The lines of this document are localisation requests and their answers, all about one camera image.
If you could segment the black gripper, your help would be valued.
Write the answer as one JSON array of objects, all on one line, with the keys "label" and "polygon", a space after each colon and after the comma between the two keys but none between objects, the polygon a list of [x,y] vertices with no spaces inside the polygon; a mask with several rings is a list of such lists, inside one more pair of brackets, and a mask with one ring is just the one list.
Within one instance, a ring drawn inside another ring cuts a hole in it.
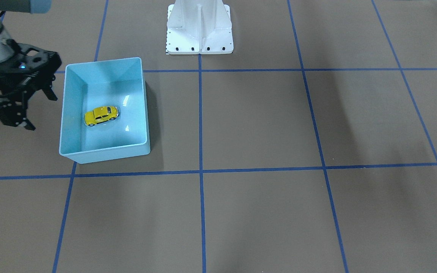
[{"label": "black gripper", "polygon": [[62,60],[57,52],[33,45],[17,42],[7,45],[13,55],[0,62],[0,122],[34,131],[35,126],[27,117],[29,100],[39,90],[48,100],[58,100],[53,83]]}]

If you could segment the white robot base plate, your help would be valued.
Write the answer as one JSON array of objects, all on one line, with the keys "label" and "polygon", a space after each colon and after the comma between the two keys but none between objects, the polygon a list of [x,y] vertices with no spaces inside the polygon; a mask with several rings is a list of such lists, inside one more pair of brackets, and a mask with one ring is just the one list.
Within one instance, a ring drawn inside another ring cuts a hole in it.
[{"label": "white robot base plate", "polygon": [[222,0],[176,0],[167,8],[165,53],[231,54],[231,9]]}]

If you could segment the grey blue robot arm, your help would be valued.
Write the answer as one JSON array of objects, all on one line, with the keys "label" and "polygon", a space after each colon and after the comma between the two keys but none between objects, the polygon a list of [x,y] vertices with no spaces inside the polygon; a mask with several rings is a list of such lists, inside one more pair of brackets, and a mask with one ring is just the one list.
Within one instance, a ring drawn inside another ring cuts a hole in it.
[{"label": "grey blue robot arm", "polygon": [[6,12],[44,14],[50,0],[0,0],[0,122],[5,126],[35,130],[27,117],[28,102],[42,91],[50,101],[58,98],[52,89],[62,65],[57,52],[19,43],[2,23]]}]

